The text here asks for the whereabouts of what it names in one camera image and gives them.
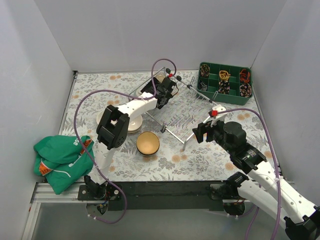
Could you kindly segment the olive beige plain bowl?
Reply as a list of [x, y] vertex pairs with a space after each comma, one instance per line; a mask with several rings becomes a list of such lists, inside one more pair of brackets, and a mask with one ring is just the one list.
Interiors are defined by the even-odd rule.
[[164, 80], [167, 79], [167, 76], [164, 75], [164, 74], [157, 74], [157, 75], [155, 76], [155, 78], [157, 79], [157, 81], [158, 81], [159, 83], [162, 83]]

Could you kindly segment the beige bowl white flower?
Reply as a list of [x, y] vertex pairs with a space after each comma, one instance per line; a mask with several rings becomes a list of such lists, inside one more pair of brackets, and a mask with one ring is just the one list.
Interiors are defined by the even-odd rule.
[[128, 129], [136, 129], [142, 126], [142, 124], [143, 124], [143, 117], [139, 115], [129, 123]]

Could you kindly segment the beige floral bowl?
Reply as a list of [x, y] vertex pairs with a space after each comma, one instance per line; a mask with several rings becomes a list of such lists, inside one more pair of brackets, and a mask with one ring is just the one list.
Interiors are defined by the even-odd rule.
[[137, 133], [140, 129], [141, 129], [141, 127], [142, 126], [139, 126], [138, 128], [135, 128], [135, 129], [131, 129], [131, 128], [128, 128], [128, 132], [127, 132], [127, 134], [128, 135], [132, 135], [132, 134], [135, 134], [135, 133]]

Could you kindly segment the beige bowl bird motif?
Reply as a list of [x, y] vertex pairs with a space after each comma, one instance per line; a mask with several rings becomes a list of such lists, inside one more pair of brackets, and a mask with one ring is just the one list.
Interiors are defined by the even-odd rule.
[[141, 154], [153, 155], [160, 148], [160, 140], [153, 132], [145, 131], [138, 136], [136, 146]]

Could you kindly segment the pale green ribbed bowl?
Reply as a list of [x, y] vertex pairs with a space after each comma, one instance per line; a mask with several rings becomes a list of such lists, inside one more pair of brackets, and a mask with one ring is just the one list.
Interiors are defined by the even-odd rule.
[[140, 89], [137, 89], [136, 92], [135, 92], [135, 95], [137, 97], [140, 97], [142, 94], [143, 94], [143, 92]]

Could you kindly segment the red ceramic bowl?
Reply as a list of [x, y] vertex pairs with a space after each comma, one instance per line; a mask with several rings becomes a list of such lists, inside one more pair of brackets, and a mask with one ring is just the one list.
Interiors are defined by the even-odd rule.
[[98, 115], [96, 116], [96, 123], [97, 123], [97, 125], [99, 125], [99, 123], [100, 123], [100, 121], [101, 121], [101, 119], [102, 119], [103, 114], [104, 114], [104, 111], [101, 111], [101, 112], [99, 112]]

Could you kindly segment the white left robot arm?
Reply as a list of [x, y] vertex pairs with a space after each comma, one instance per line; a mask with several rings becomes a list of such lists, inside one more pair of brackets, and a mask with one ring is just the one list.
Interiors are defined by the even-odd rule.
[[84, 177], [89, 194], [95, 200], [106, 196], [105, 177], [108, 174], [116, 148], [126, 140], [129, 124], [147, 111], [161, 109], [169, 99], [177, 83], [172, 80], [172, 74], [166, 76], [161, 82], [154, 78], [156, 89], [150, 81], [142, 90], [138, 99], [115, 107], [108, 105], [97, 126], [98, 151], [94, 157], [95, 163], [91, 172]]

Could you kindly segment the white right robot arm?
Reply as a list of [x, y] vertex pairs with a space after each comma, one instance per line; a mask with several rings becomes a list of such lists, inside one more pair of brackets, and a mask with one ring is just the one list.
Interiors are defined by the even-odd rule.
[[277, 177], [266, 157], [247, 142], [237, 122], [200, 123], [193, 133], [197, 142], [216, 142], [239, 169], [218, 192], [232, 199], [245, 198], [270, 216], [280, 213], [280, 225], [291, 240], [315, 240], [320, 236], [320, 208]]

